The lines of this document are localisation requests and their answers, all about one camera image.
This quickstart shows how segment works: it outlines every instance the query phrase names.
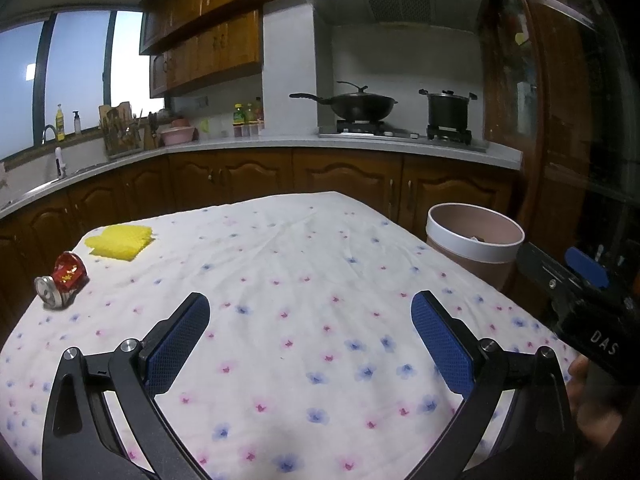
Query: yellow dish soap bottle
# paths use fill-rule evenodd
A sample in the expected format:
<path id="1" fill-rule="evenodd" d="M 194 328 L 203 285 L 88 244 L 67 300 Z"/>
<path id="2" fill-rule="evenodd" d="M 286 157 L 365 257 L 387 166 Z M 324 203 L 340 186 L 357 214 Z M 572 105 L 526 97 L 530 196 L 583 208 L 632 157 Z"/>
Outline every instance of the yellow dish soap bottle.
<path id="1" fill-rule="evenodd" d="M 58 105 L 56 112 L 56 139 L 58 142 L 65 140 L 65 116 L 62 113 L 62 105 Z"/>

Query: gas stove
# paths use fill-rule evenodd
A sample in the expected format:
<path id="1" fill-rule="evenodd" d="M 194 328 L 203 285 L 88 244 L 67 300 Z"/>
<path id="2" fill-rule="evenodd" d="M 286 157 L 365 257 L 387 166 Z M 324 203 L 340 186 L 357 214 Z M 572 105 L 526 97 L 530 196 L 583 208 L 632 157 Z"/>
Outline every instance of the gas stove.
<path id="1" fill-rule="evenodd" d="M 468 150 L 470 152 L 486 152 L 489 145 L 488 142 L 471 138 L 471 132 L 469 131 L 465 133 L 466 134 L 460 134 L 459 132 L 450 132 L 448 130 L 442 130 L 440 132 L 429 130 L 424 134 L 417 134 L 409 130 L 403 130 L 402 128 L 395 128 L 384 122 L 351 123 L 348 121 L 337 121 L 335 128 L 332 126 L 321 126 L 318 129 L 318 137 L 325 139 L 393 140 Z"/>

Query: black pot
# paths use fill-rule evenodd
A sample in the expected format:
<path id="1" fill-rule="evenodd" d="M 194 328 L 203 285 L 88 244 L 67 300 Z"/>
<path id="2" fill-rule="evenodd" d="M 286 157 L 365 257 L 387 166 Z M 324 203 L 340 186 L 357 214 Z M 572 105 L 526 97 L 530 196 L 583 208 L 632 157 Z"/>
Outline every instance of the black pot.
<path id="1" fill-rule="evenodd" d="M 466 116 L 469 100 L 478 99 L 469 92 L 469 97 L 455 95 L 451 90 L 443 90 L 441 94 L 431 94 L 424 89 L 418 91 L 429 99 L 429 126 L 431 128 L 452 128 L 466 132 Z"/>
<path id="2" fill-rule="evenodd" d="M 391 113 L 398 102 L 391 97 L 377 94 L 367 94 L 367 86 L 359 87 L 348 81 L 336 81 L 355 86 L 358 91 L 353 94 L 341 94 L 334 97 L 323 98 L 313 94 L 290 94 L 289 97 L 313 99 L 321 105 L 329 105 L 331 110 L 345 121 L 367 121 L 375 123 L 381 121 Z"/>

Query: pot handle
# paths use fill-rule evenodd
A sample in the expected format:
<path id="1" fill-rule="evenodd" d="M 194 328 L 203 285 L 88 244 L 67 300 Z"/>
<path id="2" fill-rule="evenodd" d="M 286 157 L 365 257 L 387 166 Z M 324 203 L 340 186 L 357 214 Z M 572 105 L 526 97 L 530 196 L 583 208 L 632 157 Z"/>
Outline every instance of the pot handle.
<path id="1" fill-rule="evenodd" d="M 318 97 L 317 95 L 313 95 L 313 94 L 289 94 L 289 97 L 294 99 L 312 99 L 313 101 L 320 103 L 321 105 L 331 104 L 331 99 Z"/>
<path id="2" fill-rule="evenodd" d="M 355 86 L 358 89 L 358 93 L 363 94 L 364 91 L 369 88 L 368 86 L 358 86 L 358 85 L 354 85 L 353 83 L 349 83 L 348 81 L 336 81 L 337 83 L 343 83 L 345 85 L 351 85 L 351 86 Z"/>

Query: wok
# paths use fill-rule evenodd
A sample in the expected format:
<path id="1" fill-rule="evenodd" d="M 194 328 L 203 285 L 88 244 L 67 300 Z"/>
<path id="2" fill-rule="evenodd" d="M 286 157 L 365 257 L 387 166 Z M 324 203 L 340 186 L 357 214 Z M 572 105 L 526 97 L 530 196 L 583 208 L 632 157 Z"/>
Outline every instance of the wok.
<path id="1" fill-rule="evenodd" d="M 381 121 L 391 113 L 394 105 L 398 103 L 391 97 L 377 94 L 367 94 L 368 86 L 359 87 L 348 81 L 336 81 L 355 86 L 358 91 L 351 94 L 341 94 L 334 97 L 323 98 L 313 94 L 290 94 L 292 98 L 312 99 L 321 105 L 329 105 L 331 110 L 345 121 L 367 121 L 374 123 Z"/>

